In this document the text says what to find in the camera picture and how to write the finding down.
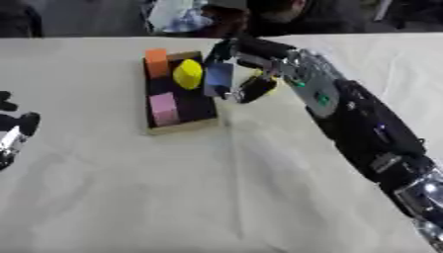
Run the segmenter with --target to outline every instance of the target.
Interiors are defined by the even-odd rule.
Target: orange cube
[[[165,48],[147,50],[144,59],[151,79],[169,75],[169,62]]]

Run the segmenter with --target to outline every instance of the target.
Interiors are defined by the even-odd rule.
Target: dark hair
[[[294,0],[247,0],[247,8],[251,12],[279,12],[291,8]]]

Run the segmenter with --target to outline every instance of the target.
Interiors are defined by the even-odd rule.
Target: white table
[[[443,35],[277,41],[325,53],[443,157]],[[286,86],[247,106],[220,103],[223,126],[144,135],[143,51],[214,42],[0,41],[1,89],[43,115],[0,174],[0,251],[432,252]]]

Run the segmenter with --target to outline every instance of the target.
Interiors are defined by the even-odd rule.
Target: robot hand
[[[0,110],[15,112],[18,106],[8,102],[11,93],[0,91]],[[34,135],[40,123],[40,115],[27,113],[18,119],[0,114],[0,131],[7,133],[0,140],[0,170],[10,166],[20,152],[23,143]]]
[[[238,103],[257,100],[280,77],[338,151],[377,184],[417,230],[443,252],[443,173],[419,139],[383,102],[347,80],[326,58],[303,48],[250,37],[218,43],[205,64],[236,58],[263,74],[220,94]]]

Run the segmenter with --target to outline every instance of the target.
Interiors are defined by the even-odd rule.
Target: green light
[[[295,81],[295,84],[296,84],[297,87],[305,87],[305,86],[307,86],[306,83],[304,83],[302,81],[299,81],[299,80]]]
[[[315,92],[315,98],[324,107],[329,103],[329,97],[319,92]]]

